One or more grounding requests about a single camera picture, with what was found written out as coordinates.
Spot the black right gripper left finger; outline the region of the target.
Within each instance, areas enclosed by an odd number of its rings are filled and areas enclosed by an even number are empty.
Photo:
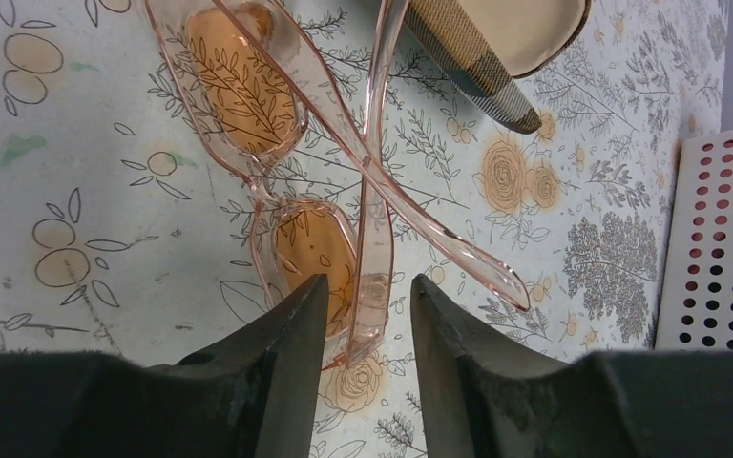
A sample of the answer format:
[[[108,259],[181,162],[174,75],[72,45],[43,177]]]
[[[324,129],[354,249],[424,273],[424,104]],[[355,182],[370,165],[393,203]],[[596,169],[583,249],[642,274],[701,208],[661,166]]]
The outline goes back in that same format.
[[[313,276],[175,364],[0,354],[0,457],[305,457],[327,304]]]

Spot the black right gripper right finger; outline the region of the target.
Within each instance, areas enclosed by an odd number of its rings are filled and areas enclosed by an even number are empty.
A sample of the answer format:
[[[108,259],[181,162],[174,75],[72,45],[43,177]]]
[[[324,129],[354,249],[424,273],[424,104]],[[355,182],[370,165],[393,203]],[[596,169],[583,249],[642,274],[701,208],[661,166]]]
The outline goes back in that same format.
[[[424,275],[410,317],[431,457],[733,457],[733,352],[595,351],[565,364]]]

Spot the clear pink sunglasses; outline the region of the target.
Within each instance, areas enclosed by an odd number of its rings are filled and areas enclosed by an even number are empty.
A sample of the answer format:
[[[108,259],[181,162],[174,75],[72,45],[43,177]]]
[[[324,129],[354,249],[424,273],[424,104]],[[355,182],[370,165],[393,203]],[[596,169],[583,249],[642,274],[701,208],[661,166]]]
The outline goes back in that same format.
[[[329,280],[323,368],[357,364],[386,336],[396,232],[425,239],[522,311],[527,289],[506,263],[455,235],[400,185],[384,143],[393,55],[409,1],[377,5],[374,42],[361,50],[365,99],[282,1],[148,1],[145,11],[187,124],[238,178],[243,219],[268,305],[306,278]]]

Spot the plaid glasses case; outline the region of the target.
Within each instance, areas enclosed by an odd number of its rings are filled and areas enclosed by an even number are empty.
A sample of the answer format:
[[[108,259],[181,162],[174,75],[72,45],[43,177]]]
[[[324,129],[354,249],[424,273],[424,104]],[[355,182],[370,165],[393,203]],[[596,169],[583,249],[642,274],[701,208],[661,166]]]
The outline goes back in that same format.
[[[516,81],[559,56],[585,26],[590,0],[423,0],[404,23],[451,84],[496,123],[541,126]]]

